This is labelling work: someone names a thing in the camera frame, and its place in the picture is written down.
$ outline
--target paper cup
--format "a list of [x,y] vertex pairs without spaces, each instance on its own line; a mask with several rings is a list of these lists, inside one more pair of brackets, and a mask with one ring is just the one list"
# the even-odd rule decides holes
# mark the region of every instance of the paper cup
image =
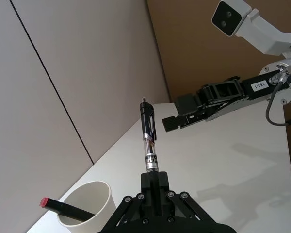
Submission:
[[111,188],[103,181],[93,181],[78,187],[64,200],[64,203],[95,214],[85,222],[57,215],[59,223],[72,233],[100,232],[116,209]]

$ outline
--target white wall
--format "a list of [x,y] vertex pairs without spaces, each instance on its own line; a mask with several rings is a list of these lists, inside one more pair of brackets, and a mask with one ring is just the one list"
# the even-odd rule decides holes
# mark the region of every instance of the white wall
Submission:
[[25,232],[91,166],[10,3],[0,0],[0,233]]
[[168,102],[144,0],[14,0],[94,161]]
[[[143,0],[14,0],[93,160],[168,102]],[[0,0],[0,233],[24,232],[91,162],[9,1]]]

